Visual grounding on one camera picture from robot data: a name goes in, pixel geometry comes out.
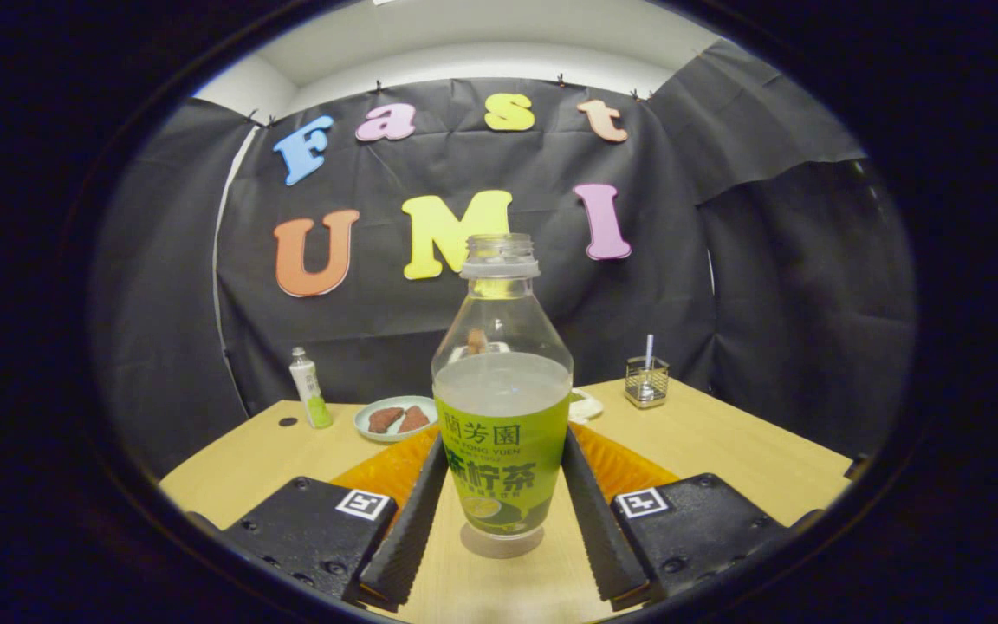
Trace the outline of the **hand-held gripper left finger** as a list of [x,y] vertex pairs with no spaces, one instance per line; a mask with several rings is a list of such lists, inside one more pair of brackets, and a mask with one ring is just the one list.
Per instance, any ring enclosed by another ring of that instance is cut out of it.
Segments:
[[447,461],[438,432],[417,432],[333,481],[290,479],[223,530],[254,564],[310,591],[398,608],[431,536]]

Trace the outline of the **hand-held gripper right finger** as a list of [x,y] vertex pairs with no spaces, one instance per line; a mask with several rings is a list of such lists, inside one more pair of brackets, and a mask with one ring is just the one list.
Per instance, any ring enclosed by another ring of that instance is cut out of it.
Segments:
[[562,469],[595,586],[614,608],[720,591],[799,534],[716,474],[678,478],[581,424],[567,429]]

